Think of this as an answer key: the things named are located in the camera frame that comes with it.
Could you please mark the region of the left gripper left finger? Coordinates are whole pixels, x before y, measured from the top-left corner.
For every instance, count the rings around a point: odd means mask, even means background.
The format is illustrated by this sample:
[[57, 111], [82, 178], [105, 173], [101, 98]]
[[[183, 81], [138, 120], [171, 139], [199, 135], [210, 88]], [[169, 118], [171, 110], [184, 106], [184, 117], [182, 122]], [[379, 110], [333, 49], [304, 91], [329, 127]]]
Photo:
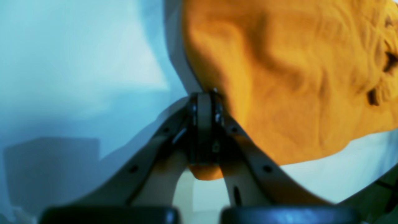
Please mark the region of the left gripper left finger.
[[117, 173], [85, 197], [48, 209], [40, 224], [181, 224], [172, 206], [177, 182], [195, 151], [202, 94], [170, 116]]

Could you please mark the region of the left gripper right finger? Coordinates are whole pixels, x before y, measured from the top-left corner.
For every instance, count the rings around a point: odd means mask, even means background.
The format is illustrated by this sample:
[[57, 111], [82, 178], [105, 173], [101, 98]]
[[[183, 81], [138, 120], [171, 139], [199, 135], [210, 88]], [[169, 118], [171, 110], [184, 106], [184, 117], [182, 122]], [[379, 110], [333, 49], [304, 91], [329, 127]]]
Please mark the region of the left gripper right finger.
[[224, 112], [215, 93], [204, 93], [204, 164], [218, 165], [230, 207], [222, 224], [359, 224], [356, 210], [332, 205], [279, 168]]

